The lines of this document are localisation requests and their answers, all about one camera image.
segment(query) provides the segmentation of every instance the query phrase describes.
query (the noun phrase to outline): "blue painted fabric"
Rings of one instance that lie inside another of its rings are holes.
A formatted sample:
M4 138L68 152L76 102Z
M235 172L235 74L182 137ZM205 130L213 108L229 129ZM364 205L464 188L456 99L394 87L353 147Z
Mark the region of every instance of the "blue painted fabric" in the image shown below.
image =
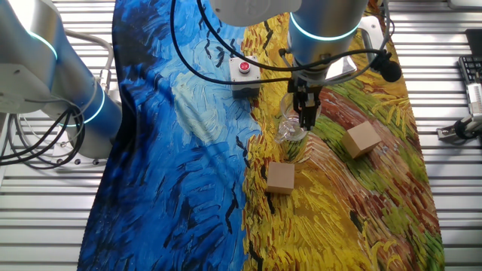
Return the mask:
M169 0L117 0L113 40L123 120L89 216L78 270L240 270L247 100L191 74L174 51ZM237 50L244 28L206 12ZM229 53L178 1L175 28L189 63L229 78Z

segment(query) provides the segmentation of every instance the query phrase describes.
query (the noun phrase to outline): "black cable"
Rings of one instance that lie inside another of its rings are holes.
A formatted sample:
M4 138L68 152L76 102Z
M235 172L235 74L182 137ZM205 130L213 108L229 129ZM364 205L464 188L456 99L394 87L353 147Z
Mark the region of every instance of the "black cable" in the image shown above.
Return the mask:
M181 59L182 63L186 66L186 68L189 69L190 72L194 73L197 77L199 78L202 78L203 80L206 80L206 81L209 81L209 82L212 82L212 83L215 83L215 84L226 84L226 85L245 85L245 84L262 84L262 83L274 83L274 82L280 82L280 81L290 81L291 78L274 78L274 79L267 79L267 80L256 80L256 81L243 81L243 82L232 82L232 81L221 81L221 80L217 80L217 79L213 79L213 78L208 78L206 77L205 75L202 75L200 74L198 71L196 71L191 65L189 65L189 63L186 61L186 59L182 56L182 53L181 51L179 50L179 46L178 46L178 42L177 42L177 38L175 37L175 29L174 29L174 13L175 13L175 1L176 0L172 0L172 4L171 4L171 13L170 13L170 32L171 32L171 36L172 36L172 43L174 45L174 48L175 48L175 51L176 53L178 54L178 57ZM351 56L353 54L358 54L358 53L377 53L377 54L380 54L381 51L380 50L375 50L375 49L364 49L364 50L354 50L354 51L350 51L350 52L345 52L345 53L341 53L337 56L333 56L333 57L330 57L330 58L327 58L327 59L323 59L323 60L320 60L318 62L315 62L315 63L311 63L309 65L305 65L305 66L301 66L301 67L292 67L292 68L279 68L279 67L271 67L271 66L266 66L266 65L263 65L261 66L262 64L258 63L258 62L255 62L253 60L250 60L250 59L247 59L245 58L242 54L236 52L235 50L233 50L231 47L229 47L229 45L225 46L227 48L227 50L229 50L231 53L237 55L237 56L241 56L240 58L245 60L246 62L250 62L251 64L253 65L256 65L258 67L261 67L263 68L266 67L265 69L270 69L270 70L276 70L278 72L292 72L292 71L299 71L299 70L303 70L303 69L308 69L310 67L315 67L315 66L318 66L318 65L322 65L322 64L327 64L333 60L336 60L336 59L339 59L339 58L342 58L344 56Z
M15 158L15 157L18 157L19 155L24 155L24 154L27 154L29 153L30 151L33 151L35 150L38 146L40 146L40 144L42 144L42 142L44 142L44 140L48 137L49 134L52 133L53 129L55 129L55 126L57 124L60 123L60 121L65 117L65 116L69 116L70 118L70 111L65 111L62 113L62 115L60 115L60 117L55 121L55 123L53 123L52 127L45 133L44 136L42 136L37 143L35 143L33 146L31 146L30 148L27 148L21 152L19 152L17 155L16 154L10 154L10 155L5 155L5 156L2 156L0 157L0 160L7 160L7 159L12 159L12 158Z
M172 36L172 44L174 45L174 49L181 59L182 63L189 69L192 73L194 73L197 77L202 78L203 80L209 81L215 84L226 84L226 85L245 85L245 84L261 84L261 83L274 83L274 82L282 82L282 81L290 81L291 78L274 78L274 79L267 79L267 80L257 80L257 81L243 81L243 82L231 82L231 81L221 81L213 78L209 78L205 75L200 74L196 71L189 63L186 61L184 56L182 56L181 51L179 50L178 40L175 37L175 29L174 29L174 11L175 11L175 0L172 0L171 4L171 14L170 14L170 30Z
M329 64L330 62L332 61L335 61L335 60L338 60L342 57L345 57L345 56L351 56L351 55L354 55L354 54L359 54L359 53L376 53L376 54L381 54L382 51L381 50L377 50L377 49L361 49L361 50L353 50L353 51L349 51L349 52L345 52L345 53L340 53L336 56L331 56L331 57L328 57L326 59L321 59L319 61L316 61L316 62L313 62L313 63L310 63L310 64L307 64L307 65L300 65L300 66L297 66L297 67L289 67L289 68L280 68L280 67L273 67L273 66L270 66L270 65L265 65L265 64L261 64L259 62L256 62L254 60L251 60L245 56L243 56L241 53L237 52L236 50L234 50L229 44L227 44L222 38L221 36L217 33L217 31L215 31L214 27L212 27L211 23L209 22L208 20L208 17L206 16L206 13L204 12L204 8L203 8L203 3L201 2L201 0L197 0L197 7L199 9L199 12L201 13L201 17L203 18L203 22L206 24L206 26L208 27L208 30L212 33L212 35L216 38L216 40L219 41L219 43L221 45L223 45L224 48L226 48L226 50L228 50L230 53L232 53L233 55L239 57L240 59L242 59L243 61L246 61L248 63L251 63L252 65L255 65L257 67L260 67L260 68L263 68L263 69L267 69L267 70L271 70L271 71L275 71L275 72L296 72L296 71L303 71L303 70L306 70L306 69L309 69L309 68L313 68L313 67L316 67L318 65L326 65L326 64Z
M74 110L75 115L77 115L77 117L75 117L74 120L75 120L75 125L77 127L77 132L80 132L81 124L84 122L84 119L83 119L82 115L80 114L80 111L78 110L78 108L72 107L72 110ZM20 124L18 123L18 119L16 117L14 118L14 121L15 121L15 126L17 127L17 130L20 130L21 127L20 127ZM28 145L26 144L26 141L23 138L22 133L19 133L18 136L20 137L20 141L22 142L23 146L25 148L27 148ZM77 155L78 151L80 150L80 147L82 146L82 143L84 142L84 137L85 137L85 126L82 127L82 131L79 134L79 136L77 137L74 148L68 153L67 157L64 160L62 160L62 162L60 162L60 163L52 163L48 160L43 159L42 157L36 157L36 158L39 159L41 162L44 162L44 163L46 163L50 166L46 166L46 167L34 166L33 164L31 164L30 162L27 162L27 161L24 161L23 163L26 166L28 166L32 169L36 169L36 170L55 169L55 168L58 168L60 166L63 166L65 164L69 163L70 161L72 161L75 158L75 155ZM10 143L12 151L15 154L16 151L14 149L14 144L11 141L10 137L9 137L9 143Z
M69 120L70 120L70 117L72 115L72 109L68 109L64 112L64 114L66 114L66 121L65 121L65 125L62 126L62 129L60 130L60 133L57 135L57 137L49 144L47 145L47 147L45 148L42 148L38 153L36 154L33 154L29 157L20 157L20 153L24 153L25 154L25 151L27 150L24 150L24 151L21 151L19 153L17 153L16 151L14 151L14 154L11 154L10 156L12 156L12 158L18 158L17 160L11 160L11 161L6 161L6 162L0 162L0 166L9 166L9 165L14 165L16 163L23 163L23 162L26 162L26 161L29 161L29 160L32 160L32 159L35 159L39 156L41 156L42 154L44 154L45 152L47 152L49 149L51 149L60 139L60 137L62 137L62 134L65 132L66 128L67 128L67 125L69 124ZM12 124L12 121L14 119L14 114L11 114L10 117L8 118L8 126L10 127L11 124ZM47 133L44 135L44 137L42 137L44 140L45 138L47 138L48 135L50 135L50 133L53 131L53 129L55 128L55 126L52 126L48 131ZM8 139L11 141L11 132L9 133L8 135ZM44 140L39 140L35 145L40 145ZM29 150L27 151L27 153L29 153L30 151L33 151L36 149L33 148L32 150L30 150L31 148L28 148Z

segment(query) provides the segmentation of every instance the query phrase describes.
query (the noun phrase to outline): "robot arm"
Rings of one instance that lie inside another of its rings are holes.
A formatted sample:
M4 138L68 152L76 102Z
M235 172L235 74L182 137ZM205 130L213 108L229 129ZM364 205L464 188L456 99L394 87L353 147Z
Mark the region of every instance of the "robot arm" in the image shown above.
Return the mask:
M276 14L291 12L288 50L293 55L292 66L308 65L348 51L357 29L362 29L367 49L384 49L388 35L383 34L376 17L363 17L368 0L210 0L215 14L225 23L249 26L261 23ZM388 81L401 76L398 64L389 62L391 55L374 61L367 55L371 68ZM319 92L326 80L330 64L319 65L292 73L288 92L293 93L294 110L300 115L300 125L314 126L320 105Z
M70 101L84 112L85 137L79 153L107 158L121 124L121 109L96 81L67 40L51 0L0 0L0 111L22 114L41 109L57 119ZM109 70L102 70L108 77ZM67 128L70 137L75 125Z

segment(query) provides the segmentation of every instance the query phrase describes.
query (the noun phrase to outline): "black keyboard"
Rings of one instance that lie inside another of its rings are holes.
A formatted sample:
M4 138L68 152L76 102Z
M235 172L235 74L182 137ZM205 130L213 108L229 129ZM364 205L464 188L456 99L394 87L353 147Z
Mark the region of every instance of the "black keyboard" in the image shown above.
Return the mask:
M482 56L461 56L459 65L466 84L475 83L477 70L482 74Z

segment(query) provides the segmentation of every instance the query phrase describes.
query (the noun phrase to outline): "small wooden block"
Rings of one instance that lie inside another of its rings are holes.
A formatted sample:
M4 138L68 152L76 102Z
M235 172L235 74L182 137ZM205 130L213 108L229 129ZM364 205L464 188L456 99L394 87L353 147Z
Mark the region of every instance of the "small wooden block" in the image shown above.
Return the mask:
M294 164L270 162L266 192L291 194L294 188Z
M373 150L382 139L368 121L346 131L341 139L353 159Z

